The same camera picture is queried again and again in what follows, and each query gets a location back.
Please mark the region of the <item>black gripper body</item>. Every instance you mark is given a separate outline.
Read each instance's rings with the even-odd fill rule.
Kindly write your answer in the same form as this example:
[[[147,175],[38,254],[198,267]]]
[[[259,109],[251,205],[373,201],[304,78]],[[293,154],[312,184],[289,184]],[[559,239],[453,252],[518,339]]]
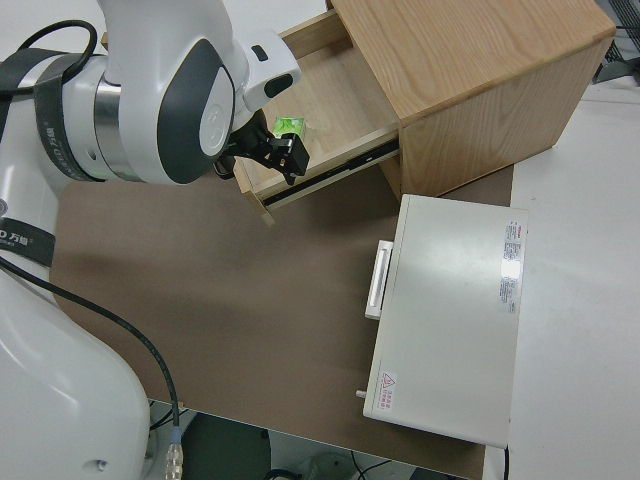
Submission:
[[[235,177],[235,158],[251,159],[258,164],[271,168],[269,156],[272,152],[269,141],[274,135],[268,130],[263,110],[258,110],[240,129],[234,131],[221,155],[214,162],[214,172],[221,179]]]

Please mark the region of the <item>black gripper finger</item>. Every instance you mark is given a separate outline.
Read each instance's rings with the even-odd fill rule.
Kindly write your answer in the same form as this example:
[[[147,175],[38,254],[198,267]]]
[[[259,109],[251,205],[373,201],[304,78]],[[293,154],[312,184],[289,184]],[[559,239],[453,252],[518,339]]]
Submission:
[[[285,172],[289,176],[304,176],[309,163],[309,153],[303,140],[296,133],[283,135],[285,141]]]
[[[270,166],[281,173],[285,182],[289,186],[292,186],[297,176],[289,176],[285,172],[285,141],[283,140],[283,136],[281,138],[270,139],[269,146],[271,147],[271,153],[269,155]]]

